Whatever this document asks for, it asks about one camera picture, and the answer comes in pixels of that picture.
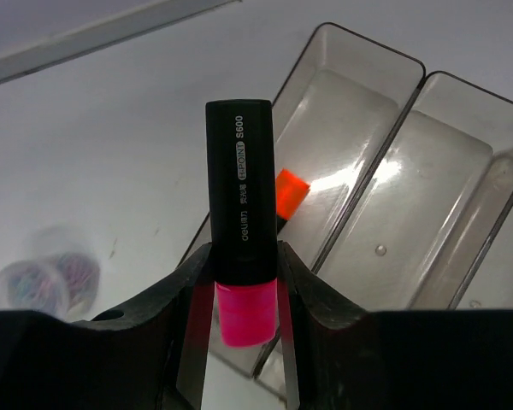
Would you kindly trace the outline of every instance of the pink highlighter end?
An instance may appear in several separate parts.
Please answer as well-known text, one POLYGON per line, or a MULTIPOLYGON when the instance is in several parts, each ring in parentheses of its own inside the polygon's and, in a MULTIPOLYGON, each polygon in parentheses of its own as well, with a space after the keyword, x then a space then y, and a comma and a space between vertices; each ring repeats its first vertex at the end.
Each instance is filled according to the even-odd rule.
POLYGON ((276 330, 277 279, 266 284, 216 284, 224 344, 249 348, 269 342, 276 330))

